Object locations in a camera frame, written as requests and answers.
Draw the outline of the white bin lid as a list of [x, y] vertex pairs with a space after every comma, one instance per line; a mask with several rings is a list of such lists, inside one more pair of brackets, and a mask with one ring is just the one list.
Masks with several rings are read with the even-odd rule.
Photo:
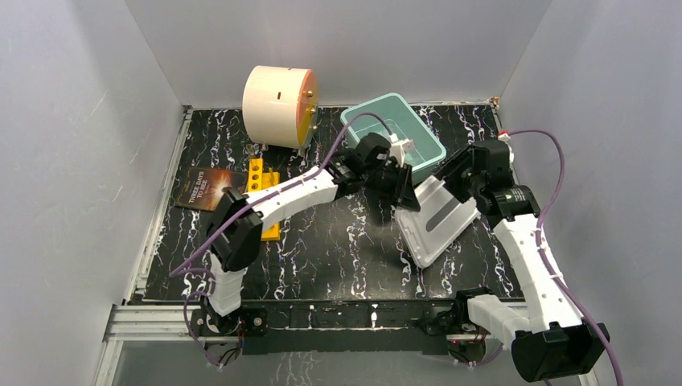
[[480, 217], [475, 201], [461, 203], [430, 175], [415, 190], [419, 212], [397, 208], [395, 220], [415, 265], [430, 267]]

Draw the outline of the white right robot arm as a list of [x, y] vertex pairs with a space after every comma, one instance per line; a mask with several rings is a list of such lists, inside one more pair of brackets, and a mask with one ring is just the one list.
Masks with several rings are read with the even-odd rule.
[[513, 176], [511, 149], [497, 139], [474, 142], [448, 158], [435, 176], [460, 203], [473, 199], [502, 244], [516, 272], [528, 314], [505, 306], [488, 288], [459, 290], [454, 325], [479, 327], [511, 351], [527, 382], [590, 372], [610, 336], [591, 323], [561, 290], [564, 284], [540, 227], [541, 209], [529, 187]]

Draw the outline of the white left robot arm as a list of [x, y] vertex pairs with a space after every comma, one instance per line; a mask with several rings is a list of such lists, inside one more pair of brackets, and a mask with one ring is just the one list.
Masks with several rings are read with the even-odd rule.
[[370, 133], [356, 147], [334, 152], [290, 181], [249, 194], [225, 193], [207, 230], [213, 281], [207, 295], [209, 324], [222, 335], [239, 327], [243, 277], [258, 257], [262, 233], [276, 223], [361, 189], [398, 208], [420, 211], [412, 167], [405, 160], [414, 148], [410, 139]]

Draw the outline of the yellow test tube rack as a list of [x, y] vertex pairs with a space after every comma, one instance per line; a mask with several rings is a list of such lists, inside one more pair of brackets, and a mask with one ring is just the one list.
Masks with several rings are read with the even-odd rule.
[[[280, 174], [272, 168], [264, 168], [264, 161], [262, 158], [252, 158], [249, 160], [249, 182], [246, 187], [247, 192], [261, 191], [278, 185], [280, 182]], [[281, 225], [275, 223], [270, 228], [264, 230], [261, 234], [261, 240], [263, 242], [280, 241]]]

